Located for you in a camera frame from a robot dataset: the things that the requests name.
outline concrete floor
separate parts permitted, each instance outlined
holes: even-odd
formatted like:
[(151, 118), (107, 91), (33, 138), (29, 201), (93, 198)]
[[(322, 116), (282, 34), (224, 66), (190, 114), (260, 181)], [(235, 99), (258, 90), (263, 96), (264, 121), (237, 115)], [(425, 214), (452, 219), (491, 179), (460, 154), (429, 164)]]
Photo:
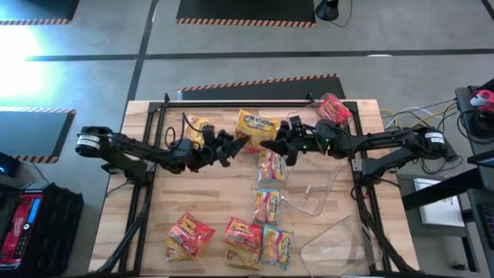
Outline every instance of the concrete floor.
[[(494, 48), (494, 21), (480, 0), (354, 0), (345, 29), (327, 22), (318, 22), (315, 29), (176, 25), (178, 3), (158, 2), (147, 53)], [(347, 4), (341, 1), (341, 20)], [(151, 0), (81, 0), (71, 25), (0, 26), (0, 106), (77, 109), (59, 162), (40, 165), (48, 179), (82, 192), (86, 201), (66, 275), (87, 271), (108, 181), (101, 161), (73, 151), (76, 133), (83, 125), (119, 130), (136, 60), (23, 60), (138, 54), (150, 5)], [(401, 110), (450, 100), (456, 87), (482, 84), (492, 72), (494, 55), (148, 60), (136, 100), (162, 99), (164, 93), (176, 99), (183, 86), (337, 73), (348, 99), (378, 99), (381, 108)], [(414, 119), (403, 117), (401, 122), (412, 124)], [(447, 122), (445, 135), (466, 158), (472, 152), (454, 122)], [(469, 167), (464, 163), (443, 175)], [(412, 164), (400, 172), (422, 174)], [(485, 260), (482, 273), (449, 269), (454, 261), (465, 261), (459, 239), (414, 235), (414, 244), (426, 273), (486, 276)]]

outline wooden tabletop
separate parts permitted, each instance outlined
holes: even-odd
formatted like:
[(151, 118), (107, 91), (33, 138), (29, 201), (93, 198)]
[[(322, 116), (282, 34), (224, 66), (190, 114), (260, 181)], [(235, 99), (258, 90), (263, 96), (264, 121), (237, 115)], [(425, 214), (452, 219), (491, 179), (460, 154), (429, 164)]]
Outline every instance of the wooden tabletop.
[[(357, 101), (360, 120), (364, 133), (377, 133), (383, 131), (381, 115), (376, 100)], [(147, 101), (129, 102), (126, 116), (123, 122), (123, 130), (129, 137), (142, 140), (144, 125), (147, 117)], [(270, 117), (285, 120), (287, 114), (300, 114), (306, 124), (315, 124), (317, 118), (314, 113), (300, 108), (248, 108), (248, 110), (261, 117)], [(233, 134), (238, 108), (188, 108), (167, 109), (165, 115), (164, 130), (174, 127), (180, 134), (181, 113), (193, 114), (209, 119), (215, 130), (225, 129)], [(152, 128), (151, 138), (154, 138), (155, 125)], [(164, 137), (161, 138), (161, 146), (164, 147)], [(371, 158), (379, 158), (387, 154), (388, 150), (369, 151)], [(140, 274), (143, 276), (245, 276), (249, 274), (266, 276), (306, 276), (308, 272), (303, 265), (300, 250), (309, 241), (326, 231), (332, 225), (338, 223), (349, 215), (355, 215), (358, 219), (357, 203), (350, 197), (353, 187), (350, 166), (346, 160), (335, 160), (318, 154), (307, 155), (296, 164), (298, 173), (304, 172), (304, 161), (316, 164), (320, 169), (326, 169), (333, 173), (340, 168), (332, 188), (322, 188), (321, 195), (329, 191), (327, 200), (320, 215), (311, 217), (290, 208), (285, 202), (281, 205), (280, 225), (281, 229), (294, 232), (292, 246), (292, 262), (287, 272), (283, 272), (278, 266), (262, 265), (260, 272), (243, 270), (225, 265), (225, 248), (222, 241), (223, 232), (231, 216), (250, 220), (253, 214), (254, 200), (252, 190), (258, 188), (257, 169), (258, 155), (242, 151), (235, 159), (230, 160), (232, 165), (223, 168), (218, 162), (211, 167), (202, 168), (199, 173), (185, 171), (181, 175), (173, 175), (158, 168), (154, 182), (154, 193), (151, 201), (151, 212), (147, 226), (146, 242)], [(386, 175), (385, 178), (395, 180), (394, 175)], [(108, 190), (124, 183), (123, 175), (114, 175), (110, 179)], [(404, 257), (406, 262), (418, 269), (418, 261), (415, 255), (410, 230), (401, 202), (399, 190), (393, 185), (381, 183), (376, 187), (377, 199), (380, 206), (384, 231), (394, 248)], [(115, 250), (122, 239), (127, 221), (127, 213), (132, 196), (132, 185), (112, 192), (104, 202), (100, 226), (96, 237), (90, 270), (98, 269)], [(319, 202), (322, 197), (310, 198), (307, 208)], [(196, 261), (167, 262), (165, 259), (166, 231), (185, 212), (190, 212), (197, 219), (216, 230), (211, 242), (207, 245), (201, 258)], [(129, 262), (134, 261), (134, 250), (137, 241), (135, 236), (129, 253)], [(325, 273), (312, 273), (313, 275), (336, 275), (331, 269)]]

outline clear plastic container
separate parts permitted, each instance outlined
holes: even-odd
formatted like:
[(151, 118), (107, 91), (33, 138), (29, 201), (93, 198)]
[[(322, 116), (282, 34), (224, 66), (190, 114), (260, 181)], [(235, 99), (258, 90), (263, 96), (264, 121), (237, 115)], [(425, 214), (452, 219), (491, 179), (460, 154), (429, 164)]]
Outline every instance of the clear plastic container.
[(366, 275), (382, 251), (365, 225), (350, 215), (303, 246), (300, 256), (311, 276)]
[[(286, 120), (289, 122), (290, 117), (299, 116), (302, 124), (314, 126), (321, 116), (312, 105), (314, 103), (288, 114)], [(345, 161), (319, 152), (303, 154), (300, 151), (296, 164), (288, 167), (288, 178), (280, 190), (282, 200), (307, 215), (320, 215), (334, 181), (344, 165)]]

